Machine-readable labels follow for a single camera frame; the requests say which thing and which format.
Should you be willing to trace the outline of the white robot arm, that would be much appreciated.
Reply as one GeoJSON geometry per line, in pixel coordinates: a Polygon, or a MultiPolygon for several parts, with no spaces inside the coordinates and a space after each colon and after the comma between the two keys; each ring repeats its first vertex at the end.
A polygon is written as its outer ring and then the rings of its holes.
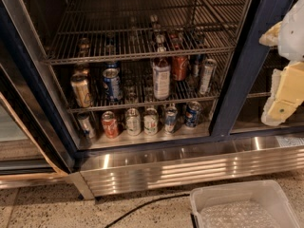
{"type": "Polygon", "coordinates": [[[297,0],[283,20],[260,38],[263,46],[277,46],[278,54],[289,60],[272,74],[271,96],[263,107],[261,121],[269,126],[284,123],[304,102],[304,0],[297,0]]]}

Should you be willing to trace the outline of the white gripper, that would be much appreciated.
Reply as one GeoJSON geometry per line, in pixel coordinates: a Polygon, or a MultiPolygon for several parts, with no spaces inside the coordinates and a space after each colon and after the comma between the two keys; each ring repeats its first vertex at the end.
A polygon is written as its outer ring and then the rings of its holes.
{"type": "Polygon", "coordinates": [[[282,22],[269,28],[259,38],[266,47],[278,45],[278,53],[290,61],[304,60],[304,0],[297,0],[282,22]]]}

